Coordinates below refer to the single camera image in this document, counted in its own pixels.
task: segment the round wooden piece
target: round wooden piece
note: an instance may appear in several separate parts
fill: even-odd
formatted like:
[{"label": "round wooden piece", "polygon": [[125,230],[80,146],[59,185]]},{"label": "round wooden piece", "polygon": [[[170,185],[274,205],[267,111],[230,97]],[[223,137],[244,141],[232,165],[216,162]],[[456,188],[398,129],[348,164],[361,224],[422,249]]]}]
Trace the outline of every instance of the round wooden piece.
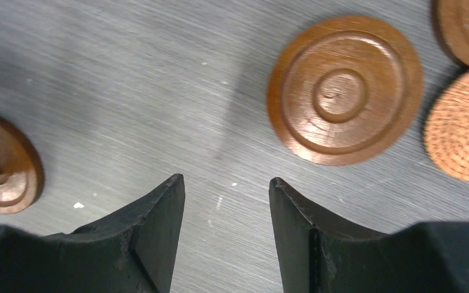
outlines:
[{"label": "round wooden piece", "polygon": [[393,144],[421,102],[423,73],[409,41],[367,16],[321,22],[281,54],[267,90],[280,140],[323,165],[369,159]]},{"label": "round wooden piece", "polygon": [[424,141],[437,167],[469,181],[469,72],[451,85],[432,108]]},{"label": "round wooden piece", "polygon": [[435,31],[454,60],[469,65],[469,0],[433,0]]},{"label": "round wooden piece", "polygon": [[26,136],[0,119],[0,213],[30,206],[43,186],[40,158]]}]

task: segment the gray metal table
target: gray metal table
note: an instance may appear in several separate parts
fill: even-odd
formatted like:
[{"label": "gray metal table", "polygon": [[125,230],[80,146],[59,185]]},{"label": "gray metal table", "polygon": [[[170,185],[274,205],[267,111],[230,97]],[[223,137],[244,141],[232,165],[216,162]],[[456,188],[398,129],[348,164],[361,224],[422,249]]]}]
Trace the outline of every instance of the gray metal table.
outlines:
[{"label": "gray metal table", "polygon": [[[180,172],[173,292],[279,292],[275,176],[384,232],[469,220],[469,183],[438,171],[421,144],[429,105],[459,72],[433,37],[427,2],[0,0],[0,116],[30,137],[47,175],[41,199],[0,223],[68,233]],[[424,65],[424,103],[385,153],[323,167],[278,141],[266,83],[299,32],[346,14],[408,36]]]}]

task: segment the woven rattan coaster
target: woven rattan coaster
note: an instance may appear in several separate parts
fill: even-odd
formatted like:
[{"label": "woven rattan coaster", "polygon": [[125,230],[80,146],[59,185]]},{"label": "woven rattan coaster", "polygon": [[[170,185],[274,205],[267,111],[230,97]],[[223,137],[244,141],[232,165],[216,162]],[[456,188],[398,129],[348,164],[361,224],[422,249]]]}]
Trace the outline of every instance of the woven rattan coaster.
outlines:
[{"label": "woven rattan coaster", "polygon": [[424,140],[436,166],[457,179],[469,181],[469,72],[434,105]]},{"label": "woven rattan coaster", "polygon": [[269,81],[267,110],[296,155],[347,165],[379,154],[418,110],[423,73],[413,46],[367,16],[323,21],[283,51]]}]

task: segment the wooden coaster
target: wooden coaster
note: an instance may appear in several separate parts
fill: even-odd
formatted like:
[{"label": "wooden coaster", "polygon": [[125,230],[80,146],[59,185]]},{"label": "wooden coaster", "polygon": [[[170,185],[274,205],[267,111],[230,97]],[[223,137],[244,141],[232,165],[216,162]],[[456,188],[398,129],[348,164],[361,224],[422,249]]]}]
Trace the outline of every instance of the wooden coaster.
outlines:
[{"label": "wooden coaster", "polygon": [[361,162],[393,144],[421,102],[423,73],[409,41],[367,16],[321,22],[283,51],[267,110],[280,140],[323,165]]},{"label": "wooden coaster", "polygon": [[30,206],[40,195],[44,175],[40,158],[26,136],[0,119],[0,213]]},{"label": "wooden coaster", "polygon": [[469,66],[469,0],[433,0],[434,29],[443,49]]},{"label": "wooden coaster", "polygon": [[469,181],[469,72],[451,85],[432,108],[424,140],[438,168]]}]

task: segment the curved black edge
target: curved black edge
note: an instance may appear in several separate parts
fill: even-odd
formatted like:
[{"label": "curved black edge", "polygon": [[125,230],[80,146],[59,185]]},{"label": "curved black edge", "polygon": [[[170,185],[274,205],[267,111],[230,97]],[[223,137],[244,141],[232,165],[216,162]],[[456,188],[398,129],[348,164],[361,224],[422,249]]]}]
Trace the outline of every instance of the curved black edge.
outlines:
[{"label": "curved black edge", "polygon": [[[290,201],[292,206],[289,206],[289,208],[295,207],[312,226],[333,237],[348,240],[365,240],[386,235],[346,220],[334,212],[330,212],[328,209],[304,197],[281,178],[276,177],[271,181],[269,196],[271,201],[275,201],[277,197]],[[273,210],[271,206],[271,214],[273,216],[278,216],[281,212],[276,209]]]},{"label": "curved black edge", "polygon": [[271,180],[269,202],[285,293],[320,288],[323,237],[354,241],[384,236],[314,203],[281,178]]},{"label": "curved black edge", "polygon": [[0,292],[169,292],[184,198],[177,174],[73,234],[0,225]]},{"label": "curved black edge", "polygon": [[469,223],[418,223],[388,236],[320,207],[281,178],[269,197],[285,293],[469,293]]}]

